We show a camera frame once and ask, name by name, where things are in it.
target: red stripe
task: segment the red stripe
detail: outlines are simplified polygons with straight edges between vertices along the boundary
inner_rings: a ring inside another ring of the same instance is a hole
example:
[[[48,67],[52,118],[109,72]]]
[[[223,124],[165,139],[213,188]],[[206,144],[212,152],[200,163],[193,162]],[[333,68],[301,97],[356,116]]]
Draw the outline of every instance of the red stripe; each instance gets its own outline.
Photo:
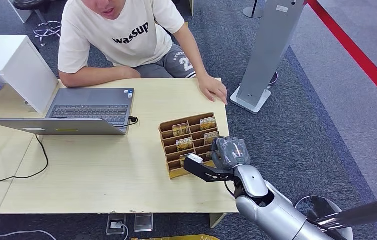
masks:
[[[364,70],[369,78],[377,85],[377,66],[368,58],[368,56],[355,44],[355,42],[346,34],[345,31],[337,24],[330,14],[321,6],[317,0],[308,0],[309,5],[324,22],[327,28],[333,33],[338,41],[343,45],[352,58]]]

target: laptop keyboard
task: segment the laptop keyboard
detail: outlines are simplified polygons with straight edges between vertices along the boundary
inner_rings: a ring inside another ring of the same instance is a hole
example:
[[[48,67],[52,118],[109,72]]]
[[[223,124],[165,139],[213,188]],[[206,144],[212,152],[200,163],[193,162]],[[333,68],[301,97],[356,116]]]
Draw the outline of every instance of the laptop keyboard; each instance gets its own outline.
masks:
[[[50,118],[103,119],[112,125],[124,125],[128,105],[55,105]]]

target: power socket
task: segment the power socket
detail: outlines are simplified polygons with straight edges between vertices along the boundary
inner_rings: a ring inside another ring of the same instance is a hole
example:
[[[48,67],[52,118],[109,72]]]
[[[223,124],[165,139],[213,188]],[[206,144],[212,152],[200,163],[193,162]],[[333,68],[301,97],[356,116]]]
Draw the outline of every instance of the power socket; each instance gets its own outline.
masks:
[[[106,235],[123,235],[126,229],[122,224],[126,224],[125,214],[111,214],[107,219]]]

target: small box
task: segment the small box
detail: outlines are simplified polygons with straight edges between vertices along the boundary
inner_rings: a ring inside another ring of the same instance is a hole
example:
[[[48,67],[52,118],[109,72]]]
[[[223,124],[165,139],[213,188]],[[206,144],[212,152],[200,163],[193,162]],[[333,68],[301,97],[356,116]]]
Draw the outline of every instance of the small box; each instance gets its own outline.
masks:
[[[215,117],[213,112],[197,116],[189,116],[173,121],[167,121],[159,126],[160,140],[162,142],[163,150],[165,153],[166,169],[168,170],[169,177],[171,179],[190,174],[183,168],[184,163],[182,162],[183,160],[180,159],[181,155],[194,153],[203,159],[203,163],[205,165],[215,167],[213,161],[206,159],[206,153],[208,151],[211,151],[212,144],[205,145],[204,136],[207,133],[219,131],[218,124],[214,128],[201,130],[201,120],[210,117]],[[190,130],[189,133],[180,136],[174,136],[173,126],[185,123],[188,123]],[[192,148],[183,151],[177,151],[177,141],[190,137],[193,139]]]

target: chair base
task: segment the chair base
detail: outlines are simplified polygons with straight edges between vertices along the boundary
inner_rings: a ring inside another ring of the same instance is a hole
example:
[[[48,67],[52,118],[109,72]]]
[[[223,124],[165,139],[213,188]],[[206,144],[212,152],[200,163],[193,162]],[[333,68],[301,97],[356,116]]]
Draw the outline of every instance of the chair base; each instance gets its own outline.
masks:
[[[43,38],[56,35],[61,37],[62,24],[59,21],[47,21],[46,23],[41,23],[37,28],[34,29],[34,34],[36,38],[40,39],[40,45],[44,47],[46,44],[43,42]]]

